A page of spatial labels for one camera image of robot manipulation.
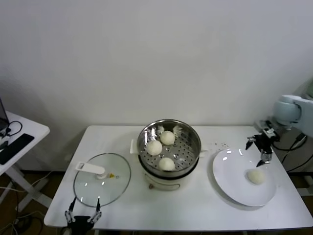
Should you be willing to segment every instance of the glass lid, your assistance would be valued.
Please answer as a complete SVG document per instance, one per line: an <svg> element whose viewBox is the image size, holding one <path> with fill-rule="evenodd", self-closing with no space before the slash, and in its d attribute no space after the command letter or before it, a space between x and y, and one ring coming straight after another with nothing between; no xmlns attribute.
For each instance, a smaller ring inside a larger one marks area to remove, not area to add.
<svg viewBox="0 0 313 235"><path fill-rule="evenodd" d="M117 200L126 190L131 180L131 167L128 161L115 153L99 154L88 164L105 169L105 177L99 179L94 173L79 171L74 180L74 193L78 201L88 207L105 206Z"/></svg>

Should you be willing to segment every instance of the white plate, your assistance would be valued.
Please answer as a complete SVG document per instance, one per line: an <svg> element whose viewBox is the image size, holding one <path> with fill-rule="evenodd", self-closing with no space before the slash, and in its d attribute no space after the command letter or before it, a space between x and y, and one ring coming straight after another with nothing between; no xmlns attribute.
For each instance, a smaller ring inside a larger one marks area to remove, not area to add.
<svg viewBox="0 0 313 235"><path fill-rule="evenodd" d="M247 206L263 206L273 198L276 183L267 165L257 168L266 177L261 185L256 185L247 178L247 172L255 169L258 161L245 150L227 149L215 157L213 174L221 189L235 201Z"/></svg>

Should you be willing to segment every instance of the cable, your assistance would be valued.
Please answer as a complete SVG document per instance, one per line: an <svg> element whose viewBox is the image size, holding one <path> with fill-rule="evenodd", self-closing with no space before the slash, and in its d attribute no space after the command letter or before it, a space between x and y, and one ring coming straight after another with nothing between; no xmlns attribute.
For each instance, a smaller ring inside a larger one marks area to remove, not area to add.
<svg viewBox="0 0 313 235"><path fill-rule="evenodd" d="M36 180L35 182L33 182L33 183L31 184L31 186L33 186L34 184L36 184L36 183L39 182L40 180L43 180L44 178L48 177L52 172L53 172L53 170L50 171L46 176L44 176L44 177L42 177L42 178ZM2 188L2 189L8 189L8 190L15 191L15 192L26 192L26 190L16 190L16 189L8 188L8 187L0 187L0 188Z"/></svg>
<svg viewBox="0 0 313 235"><path fill-rule="evenodd" d="M9 123L8 127L6 128L6 130L10 130L10 128L9 128L10 125L11 125L12 123L15 123L15 122L18 123L18 124L20 124L21 127L20 127L20 129L19 129L17 132L15 132L15 133L13 133L13 134L11 134L11 135L8 134L8 136L16 135L17 133L21 132L21 130L23 129L23 124L22 124L21 122L19 122L19 121L12 121L12 122Z"/></svg>
<svg viewBox="0 0 313 235"><path fill-rule="evenodd" d="M6 231L8 231L8 229L10 228L10 226L12 226L13 230L15 231L16 235L19 235L18 232L16 231L16 229L14 228L13 224L7 224L4 228L0 229L0 231L3 230L3 232L0 235L5 234Z"/></svg>
<svg viewBox="0 0 313 235"><path fill-rule="evenodd" d="M13 184L13 187L16 190L16 185L13 182L13 180L11 180L11 183ZM15 219L17 219L18 216L19 216L19 203L20 203L20 201L19 201L19 194L18 194L18 192L15 191L15 195L16 195L16 215L15 215Z"/></svg>
<svg viewBox="0 0 313 235"><path fill-rule="evenodd" d="M306 163L308 163L312 158L313 158L313 154L312 154L312 156L310 156L310 158L307 159L303 164L301 164L301 165L299 165L299 166L297 166L297 167L295 167L295 168L293 168L293 169L291 169L291 170L288 170L287 172L291 172L291 171L293 171L293 170L296 170L296 169L302 167L303 165L305 165Z"/></svg>
<svg viewBox="0 0 313 235"><path fill-rule="evenodd" d="M307 136L305 136L304 138L302 138L301 140L303 140L303 142L300 144L300 145L297 145L296 147L294 147L294 148L289 148L289 149L284 149L284 148L279 148L279 147L277 147L274 143L272 144L272 146L274 147L274 148L276 148L277 150L280 150L280 151L295 151L296 149L299 149L299 148L301 148L306 142L307 142L307 140L308 140L308 138L307 138Z"/></svg>
<svg viewBox="0 0 313 235"><path fill-rule="evenodd" d="M43 222L42 222L42 220L40 218L33 217L33 219L37 219L40 222L40 230L39 230L39 233L38 233L38 235L39 235L43 231L44 224L43 224Z"/></svg>
<svg viewBox="0 0 313 235"><path fill-rule="evenodd" d="M37 217L32 217L33 214L35 213L39 213L40 215L42 215L43 217L45 216L45 214L41 213L40 211L34 211L32 213L29 213L29 214L26 214L26 215L23 215L23 216L19 216L18 218L16 218L14 220L14 223L10 223L10 224L7 224L5 227L3 227L2 229L0 229L0 231L4 230L0 235L3 235L5 234L5 232L10 228L10 226L13 227L14 231L15 231L15 234L18 235L19 233L24 233L26 230L29 229L29 227L31 226L32 224L32 220L33 219L37 219L37 220L40 220L40 218L37 218ZM40 233L42 232L43 230L43 223L41 221L41 229L40 229Z"/></svg>
<svg viewBox="0 0 313 235"><path fill-rule="evenodd" d="M284 163L286 157L294 150L296 150L298 148L298 145L302 142L301 146L303 146L303 143L306 142L307 136L304 135L303 133L299 134L296 138L295 141L292 143L292 145L290 146L288 152L284 155L283 160L282 160L282 164Z"/></svg>

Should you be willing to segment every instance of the lid handle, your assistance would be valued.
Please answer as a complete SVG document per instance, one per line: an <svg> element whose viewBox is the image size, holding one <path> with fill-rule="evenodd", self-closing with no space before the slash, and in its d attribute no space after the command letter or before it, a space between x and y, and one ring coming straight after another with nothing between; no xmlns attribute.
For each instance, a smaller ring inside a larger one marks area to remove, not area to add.
<svg viewBox="0 0 313 235"><path fill-rule="evenodd" d="M75 169L78 171L94 173L96 175L103 175L105 172L104 167L84 162L78 162Z"/></svg>

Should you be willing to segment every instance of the pot base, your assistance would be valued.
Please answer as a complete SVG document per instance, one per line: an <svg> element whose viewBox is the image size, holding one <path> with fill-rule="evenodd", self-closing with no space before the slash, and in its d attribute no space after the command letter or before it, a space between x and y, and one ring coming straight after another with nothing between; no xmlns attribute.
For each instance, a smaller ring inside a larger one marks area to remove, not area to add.
<svg viewBox="0 0 313 235"><path fill-rule="evenodd" d="M177 180L163 180L149 174L145 170L143 171L143 177L149 184L149 189L159 189L164 191L177 190L185 186L190 179L190 175L188 175L188 177L183 177Z"/></svg>

